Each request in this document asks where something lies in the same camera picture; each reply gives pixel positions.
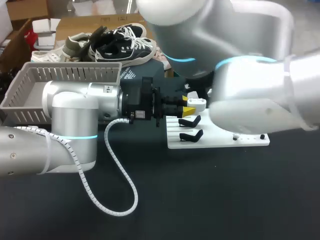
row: white spiral cable wrap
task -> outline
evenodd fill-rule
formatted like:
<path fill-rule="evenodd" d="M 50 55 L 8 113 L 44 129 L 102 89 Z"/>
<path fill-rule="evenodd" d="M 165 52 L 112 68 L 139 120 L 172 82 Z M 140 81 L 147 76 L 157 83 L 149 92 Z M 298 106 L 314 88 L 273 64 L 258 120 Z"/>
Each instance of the white spiral cable wrap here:
<path fill-rule="evenodd" d="M 39 135 L 42 135 L 42 136 L 46 136 L 46 135 L 49 135 L 50 138 L 52 140 L 55 140 L 59 143 L 61 143 L 67 150 L 68 152 L 71 154 L 72 156 L 72 159 L 74 161 L 74 164 L 76 165 L 77 169 L 78 169 L 78 172 L 79 172 L 79 175 L 80 175 L 80 178 L 81 178 L 81 181 L 83 183 L 83 186 L 88 194 L 88 196 L 90 197 L 90 199 L 92 200 L 92 202 L 101 210 L 103 211 L 104 213 L 106 214 L 109 214 L 109 215 L 112 215 L 112 216 L 115 216 L 115 217 L 122 217 L 122 216 L 126 216 L 126 215 L 129 215 L 131 214 L 137 207 L 138 205 L 138 192 L 137 192 L 137 189 L 134 185 L 134 183 L 132 182 L 131 178 L 129 177 L 129 175 L 127 174 L 127 172 L 124 170 L 124 168 L 122 167 L 122 165 L 120 164 L 119 160 L 117 159 L 117 157 L 115 156 L 114 152 L 112 151 L 111 147 L 110 147 L 110 144 L 109 144 L 109 141 L 108 141 L 108 132 L 109 132 L 109 129 L 114 125 L 114 124 L 117 124 L 117 123 L 124 123 L 124 124 L 128 124 L 129 123 L 129 120 L 128 119 L 124 119 L 124 118 L 120 118 L 120 119 L 116 119 L 112 122 L 109 123 L 109 125 L 106 127 L 105 129 L 105 132 L 104 132 L 104 141 L 105 141 L 105 144 L 106 144 L 106 147 L 109 151 L 109 153 L 111 154 L 112 158 L 114 159 L 115 163 L 117 164 L 117 166 L 120 168 L 121 172 L 123 173 L 123 175 L 125 176 L 125 178 L 127 179 L 127 181 L 129 182 L 130 186 L 132 187 L 132 190 L 133 190 L 133 194 L 134 194 L 134 202 L 133 202 L 133 205 L 132 207 L 127 210 L 127 211 L 124 211 L 124 212 L 116 212 L 116 211 L 112 211 L 106 207 L 104 207 L 97 199 L 96 197 L 94 196 L 93 192 L 91 191 L 89 185 L 88 185 L 88 182 L 87 182 L 87 179 L 85 177 L 85 174 L 84 174 L 84 171 L 82 170 L 81 168 L 81 164 L 78 160 L 78 157 L 76 155 L 76 153 L 74 152 L 74 150 L 72 149 L 72 147 L 68 144 L 68 142 L 61 138 L 60 136 L 58 135 L 55 135 L 53 133 L 48 133 L 46 130 L 44 129 L 40 129 L 40 128 L 35 128 L 35 127 L 29 127 L 29 126 L 18 126 L 16 127 L 17 129 L 21 129 L 21 130 L 24 130 L 24 131 L 27 131 L 27 132 L 31 132 L 31 133 L 35 133 L 35 134 L 39 134 Z"/>

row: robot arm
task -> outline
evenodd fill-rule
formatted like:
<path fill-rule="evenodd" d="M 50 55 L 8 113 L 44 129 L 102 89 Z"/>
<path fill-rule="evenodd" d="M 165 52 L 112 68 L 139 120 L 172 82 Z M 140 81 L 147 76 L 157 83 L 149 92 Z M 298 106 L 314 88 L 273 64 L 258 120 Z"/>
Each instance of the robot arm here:
<path fill-rule="evenodd" d="M 294 24 L 286 8 L 256 0 L 137 5 L 180 76 L 198 81 L 214 72 L 215 125 L 242 134 L 317 129 L 320 52 L 290 56 Z"/>

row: white fixture board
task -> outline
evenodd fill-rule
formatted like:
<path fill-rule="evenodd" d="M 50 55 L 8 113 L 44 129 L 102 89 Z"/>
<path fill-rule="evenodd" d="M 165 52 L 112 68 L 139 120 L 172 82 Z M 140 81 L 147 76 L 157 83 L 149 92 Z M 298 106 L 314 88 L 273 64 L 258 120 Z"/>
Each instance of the white fixture board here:
<path fill-rule="evenodd" d="M 203 149 L 203 148 L 230 148 L 230 147 L 257 147 L 268 146 L 270 139 L 265 134 L 264 139 L 260 135 L 239 134 L 238 140 L 233 140 L 233 133 L 223 130 L 212 123 L 209 110 L 206 109 L 199 113 L 201 121 L 195 128 L 180 127 L 179 118 L 175 116 L 166 117 L 166 138 L 169 149 Z M 187 116 L 183 119 L 194 121 L 197 115 Z M 203 136 L 196 143 L 180 141 L 180 134 L 195 136 L 199 130 L 203 130 Z"/>

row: black tabletop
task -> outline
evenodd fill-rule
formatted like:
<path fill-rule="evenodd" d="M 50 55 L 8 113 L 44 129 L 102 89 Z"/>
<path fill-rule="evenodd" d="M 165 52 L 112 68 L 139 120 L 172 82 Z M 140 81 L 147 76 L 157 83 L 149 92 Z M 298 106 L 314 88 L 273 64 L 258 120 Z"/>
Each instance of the black tabletop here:
<path fill-rule="evenodd" d="M 271 134 L 267 147 L 171 150 L 165 122 L 155 124 L 117 124 L 109 133 L 138 190 L 131 215 L 100 211 L 76 173 L 2 178 L 0 239 L 319 239 L 319 131 Z M 111 210 L 129 209 L 133 193 L 103 131 L 97 152 L 86 173 L 93 193 Z"/>

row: black sneaker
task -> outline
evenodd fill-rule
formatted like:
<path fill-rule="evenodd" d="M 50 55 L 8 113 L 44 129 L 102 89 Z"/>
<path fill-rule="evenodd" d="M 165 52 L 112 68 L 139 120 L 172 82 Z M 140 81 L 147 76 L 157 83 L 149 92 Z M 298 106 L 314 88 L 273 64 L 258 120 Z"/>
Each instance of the black sneaker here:
<path fill-rule="evenodd" d="M 122 38 L 96 49 L 96 62 L 121 62 L 122 67 L 144 64 L 157 51 L 157 44 L 152 39 Z"/>
<path fill-rule="evenodd" d="M 96 49 L 104 45 L 109 45 L 113 41 L 122 39 L 124 37 L 129 38 L 145 38 L 147 36 L 146 28 L 139 23 L 130 23 L 120 26 L 112 31 L 104 33 L 99 40 L 93 42 L 88 50 L 88 56 L 90 59 L 96 61 Z"/>

